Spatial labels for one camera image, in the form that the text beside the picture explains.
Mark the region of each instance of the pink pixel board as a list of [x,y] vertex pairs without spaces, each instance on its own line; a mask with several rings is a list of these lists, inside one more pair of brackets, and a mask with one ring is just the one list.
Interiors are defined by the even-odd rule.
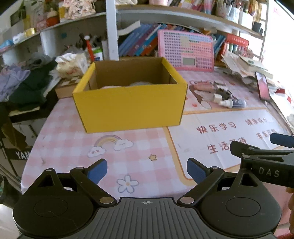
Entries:
[[176,70],[212,72],[213,40],[188,31],[159,30],[158,52]]

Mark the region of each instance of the table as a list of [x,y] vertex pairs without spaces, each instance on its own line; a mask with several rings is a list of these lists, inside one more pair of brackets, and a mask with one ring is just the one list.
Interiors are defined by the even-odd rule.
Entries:
[[[248,144],[256,141],[259,145],[255,145],[261,148],[275,148],[269,142],[267,131],[287,132],[284,123],[278,119],[278,124],[260,102],[258,94],[249,92],[232,76],[217,71],[180,71],[180,74],[189,82],[189,86],[204,79],[225,82],[234,96],[246,99],[247,110],[231,111],[220,107],[210,102],[206,93],[189,87],[180,126],[86,134],[73,99],[61,99],[47,118],[33,146],[22,175],[22,192],[46,168],[54,168],[57,173],[69,172],[74,167],[88,167],[100,158],[105,158],[108,172],[98,185],[113,197],[174,197],[177,200],[195,186],[183,162],[189,155],[198,157],[198,152],[206,154],[209,160],[202,161],[206,166],[220,166],[226,171],[236,172],[240,159],[233,158],[226,142],[236,137],[239,141],[247,139]],[[236,121],[226,118],[228,114]],[[195,127],[189,125],[194,122],[197,122]],[[255,135],[255,132],[246,135],[247,128],[251,131],[261,129],[263,138]],[[228,136],[222,142],[221,137],[224,135]],[[198,139],[199,145],[183,148],[185,144]],[[287,222],[290,213],[287,200],[290,195],[286,193],[285,187],[266,186],[283,209],[281,223]]]

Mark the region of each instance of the smartphone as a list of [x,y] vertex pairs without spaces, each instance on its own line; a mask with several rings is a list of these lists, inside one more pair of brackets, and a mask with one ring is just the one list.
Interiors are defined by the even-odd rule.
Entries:
[[270,92],[268,90],[268,82],[266,81],[265,75],[259,72],[255,72],[255,77],[257,79],[259,98],[270,101]]

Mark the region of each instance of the finger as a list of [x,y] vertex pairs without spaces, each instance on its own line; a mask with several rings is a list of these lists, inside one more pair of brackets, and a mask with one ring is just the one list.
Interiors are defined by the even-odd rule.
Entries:
[[286,192],[288,192],[288,193],[294,193],[294,188],[288,187],[286,189]]
[[289,231],[294,234],[294,227],[292,227],[291,225],[289,226]]
[[291,195],[290,199],[289,199],[289,203],[288,203],[288,207],[291,211],[294,210],[294,194]]
[[292,231],[294,232],[294,230],[293,230],[294,229],[294,212],[290,213],[289,223],[290,223],[289,229],[292,229]]

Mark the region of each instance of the yellow cardboard box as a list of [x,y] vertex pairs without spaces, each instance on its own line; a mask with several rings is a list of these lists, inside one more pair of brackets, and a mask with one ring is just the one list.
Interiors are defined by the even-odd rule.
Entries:
[[154,128],[180,124],[187,87],[165,58],[139,57],[92,63],[73,98],[87,133]]

